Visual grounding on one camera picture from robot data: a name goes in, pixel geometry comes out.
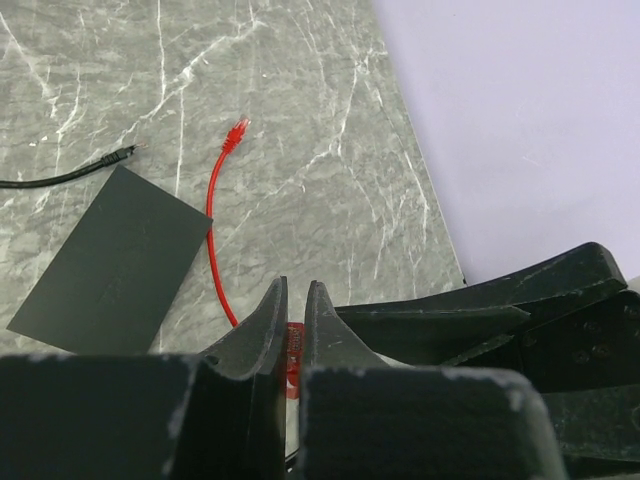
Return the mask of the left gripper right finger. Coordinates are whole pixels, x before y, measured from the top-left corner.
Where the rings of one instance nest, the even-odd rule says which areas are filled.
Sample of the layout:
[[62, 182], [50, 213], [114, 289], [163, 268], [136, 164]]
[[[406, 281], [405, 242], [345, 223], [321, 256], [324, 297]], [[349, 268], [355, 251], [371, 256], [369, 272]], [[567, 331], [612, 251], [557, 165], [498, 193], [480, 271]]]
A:
[[504, 369], [387, 365], [311, 283], [300, 373], [302, 479], [563, 479], [546, 405]]

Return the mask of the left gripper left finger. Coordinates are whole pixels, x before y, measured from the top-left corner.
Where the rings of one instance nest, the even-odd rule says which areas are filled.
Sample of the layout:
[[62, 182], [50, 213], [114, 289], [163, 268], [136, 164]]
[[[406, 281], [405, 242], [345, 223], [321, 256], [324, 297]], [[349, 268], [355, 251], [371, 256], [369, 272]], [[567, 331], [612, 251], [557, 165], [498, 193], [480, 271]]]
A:
[[1, 360], [5, 479], [281, 479], [288, 289], [196, 354]]

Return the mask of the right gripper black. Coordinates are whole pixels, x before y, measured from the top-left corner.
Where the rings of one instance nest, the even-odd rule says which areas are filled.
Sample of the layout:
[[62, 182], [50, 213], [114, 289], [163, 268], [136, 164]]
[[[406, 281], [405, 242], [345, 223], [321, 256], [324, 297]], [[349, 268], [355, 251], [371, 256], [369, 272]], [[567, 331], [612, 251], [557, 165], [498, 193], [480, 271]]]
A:
[[639, 460], [639, 295], [611, 252], [588, 242], [473, 286], [414, 300], [341, 306], [373, 351], [439, 365], [508, 335], [465, 365], [517, 371], [544, 396], [562, 450]]

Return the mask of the black network switch box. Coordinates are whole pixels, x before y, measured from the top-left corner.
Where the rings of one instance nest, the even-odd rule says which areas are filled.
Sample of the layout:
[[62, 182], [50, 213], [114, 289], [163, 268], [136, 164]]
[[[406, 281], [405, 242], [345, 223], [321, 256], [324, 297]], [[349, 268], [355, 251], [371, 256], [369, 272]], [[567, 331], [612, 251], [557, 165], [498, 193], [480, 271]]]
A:
[[76, 354], [147, 353], [211, 224], [117, 167], [9, 330]]

